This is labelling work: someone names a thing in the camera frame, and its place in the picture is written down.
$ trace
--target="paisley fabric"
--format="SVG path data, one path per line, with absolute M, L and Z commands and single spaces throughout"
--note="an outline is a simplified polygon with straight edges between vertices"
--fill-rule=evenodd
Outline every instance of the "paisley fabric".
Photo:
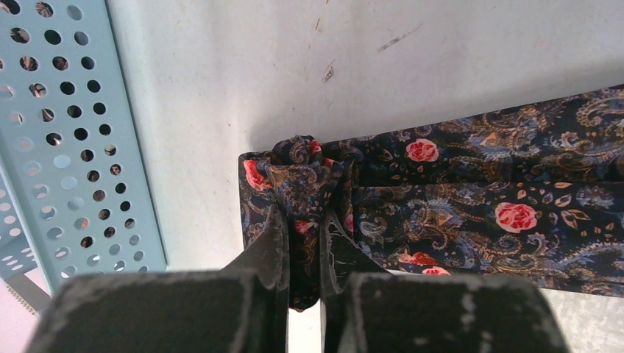
M 624 296 L 623 118 L 618 86 L 364 138 L 296 136 L 239 158 L 244 243 L 279 204 L 298 310 L 319 297 L 330 208 L 386 269 Z

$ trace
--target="bunched fabric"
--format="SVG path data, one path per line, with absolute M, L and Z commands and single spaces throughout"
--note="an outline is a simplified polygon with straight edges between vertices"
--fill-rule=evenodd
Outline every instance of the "bunched fabric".
M 454 121 L 239 157 L 244 245 L 288 220 L 291 302 L 319 298 L 327 210 L 386 269 L 526 277 L 624 296 L 624 85 Z

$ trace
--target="paisley pattern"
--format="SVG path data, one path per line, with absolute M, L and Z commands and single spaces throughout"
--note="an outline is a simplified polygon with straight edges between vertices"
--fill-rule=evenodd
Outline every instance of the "paisley pattern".
M 291 307 L 319 298 L 319 225 L 386 269 L 624 296 L 624 86 L 239 158 L 244 243 L 288 219 Z

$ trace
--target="black floral garment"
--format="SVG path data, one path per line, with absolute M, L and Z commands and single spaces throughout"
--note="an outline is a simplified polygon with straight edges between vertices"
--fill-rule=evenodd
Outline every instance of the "black floral garment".
M 386 269 L 508 274 L 624 296 L 624 85 L 444 123 L 242 154 L 245 246 L 279 204 L 291 307 L 319 298 L 331 208 Z

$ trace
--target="dark patterned cloth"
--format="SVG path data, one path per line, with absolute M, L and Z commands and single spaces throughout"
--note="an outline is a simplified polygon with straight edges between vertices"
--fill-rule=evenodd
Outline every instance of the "dark patterned cloth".
M 386 269 L 526 277 L 624 296 L 624 85 L 444 123 L 239 158 L 245 246 L 288 219 L 291 307 L 319 298 L 319 225 L 336 211 Z

